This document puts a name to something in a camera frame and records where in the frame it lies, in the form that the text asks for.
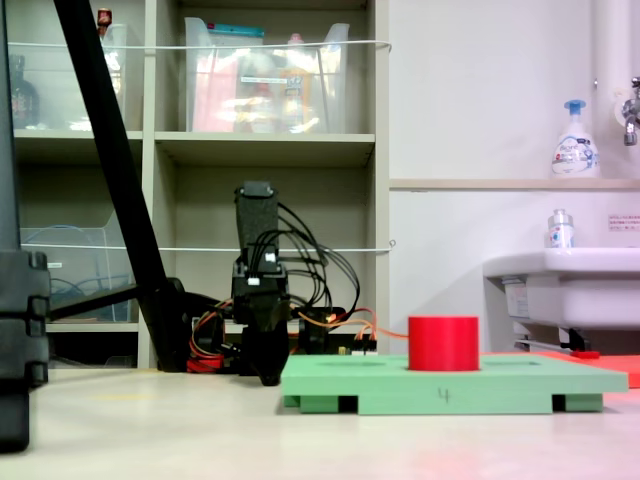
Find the bottle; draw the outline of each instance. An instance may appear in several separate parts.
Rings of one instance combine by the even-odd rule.
[[[24,65],[24,55],[9,55],[13,128],[36,126],[40,121],[40,97],[35,87],[24,79]]]
[[[573,217],[563,208],[553,211],[549,217],[549,245],[551,248],[573,248]]]
[[[551,163],[554,177],[600,177],[600,155],[593,137],[584,128],[580,114],[586,105],[582,100],[571,100],[564,104],[571,121],[560,137]]]
[[[113,22],[113,14],[111,13],[110,8],[99,8],[98,9],[98,19],[96,20],[96,24],[98,25],[98,36],[100,37],[100,41],[104,40],[104,36],[107,34],[107,29]]]
[[[291,35],[289,45],[302,45],[304,41],[299,33]],[[287,49],[287,68],[281,77],[286,79],[283,92],[282,121],[284,129],[290,133],[307,132],[313,123],[309,123],[308,104],[311,88],[311,76],[302,68],[304,53],[301,48]]]

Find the red mat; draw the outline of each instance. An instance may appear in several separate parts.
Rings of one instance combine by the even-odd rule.
[[[594,360],[583,360],[558,352],[536,352],[535,355],[582,363],[591,367],[605,368],[629,374],[629,388],[640,388],[640,355],[603,355]]]

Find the floor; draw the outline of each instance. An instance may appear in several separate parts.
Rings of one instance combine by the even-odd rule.
[[[299,415],[255,379],[52,371],[0,479],[640,478],[640,390],[602,414]]]

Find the red cylinder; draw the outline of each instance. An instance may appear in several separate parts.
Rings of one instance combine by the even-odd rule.
[[[478,317],[409,317],[409,370],[479,370],[478,348]]]

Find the white sink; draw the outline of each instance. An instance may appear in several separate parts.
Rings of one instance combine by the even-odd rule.
[[[489,260],[483,272],[502,279],[518,322],[640,329],[640,249],[544,249]]]

